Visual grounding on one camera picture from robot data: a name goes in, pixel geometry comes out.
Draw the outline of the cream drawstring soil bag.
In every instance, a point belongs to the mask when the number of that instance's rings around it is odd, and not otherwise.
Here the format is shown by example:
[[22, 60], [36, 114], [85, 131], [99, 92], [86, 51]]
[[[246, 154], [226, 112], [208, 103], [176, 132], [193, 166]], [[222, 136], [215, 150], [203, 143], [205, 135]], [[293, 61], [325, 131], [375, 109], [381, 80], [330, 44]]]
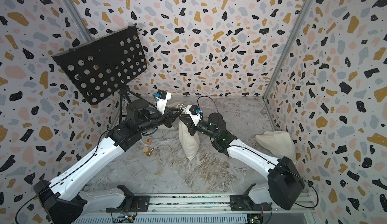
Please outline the cream drawstring soil bag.
[[200, 138], [198, 133], [196, 132], [193, 136], [188, 131], [186, 125], [179, 121], [179, 141], [181, 143], [182, 149], [189, 161], [192, 161], [199, 149], [200, 146]]

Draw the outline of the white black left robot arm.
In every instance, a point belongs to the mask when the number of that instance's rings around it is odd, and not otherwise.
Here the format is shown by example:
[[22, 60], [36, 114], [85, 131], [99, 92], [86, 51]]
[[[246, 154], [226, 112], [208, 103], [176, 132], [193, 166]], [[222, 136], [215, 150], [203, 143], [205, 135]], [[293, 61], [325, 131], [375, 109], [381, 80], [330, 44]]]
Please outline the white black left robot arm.
[[108, 163], [142, 139], [143, 133], [160, 125], [171, 128], [181, 114], [178, 108], [150, 107], [139, 99], [127, 104], [124, 121], [108, 131], [97, 146], [61, 175], [34, 186], [42, 207], [55, 224], [71, 224], [80, 216], [99, 210], [112, 213], [136, 208], [134, 194], [124, 185], [105, 191], [85, 192], [84, 186]]

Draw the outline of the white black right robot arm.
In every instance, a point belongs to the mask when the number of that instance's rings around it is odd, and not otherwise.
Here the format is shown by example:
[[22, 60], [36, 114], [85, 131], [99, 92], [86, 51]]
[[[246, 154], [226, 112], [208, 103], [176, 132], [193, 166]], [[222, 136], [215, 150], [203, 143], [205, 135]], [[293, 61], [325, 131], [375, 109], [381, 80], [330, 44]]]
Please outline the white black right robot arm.
[[253, 203], [271, 201], [284, 210], [291, 210], [295, 205], [306, 181], [300, 177], [291, 159], [273, 157], [248, 146], [226, 129], [226, 122], [219, 113], [212, 113], [207, 121], [201, 114], [182, 114], [179, 119], [190, 135], [200, 132], [210, 137], [212, 146], [219, 153], [243, 162], [267, 180], [263, 186], [253, 184], [246, 191]]

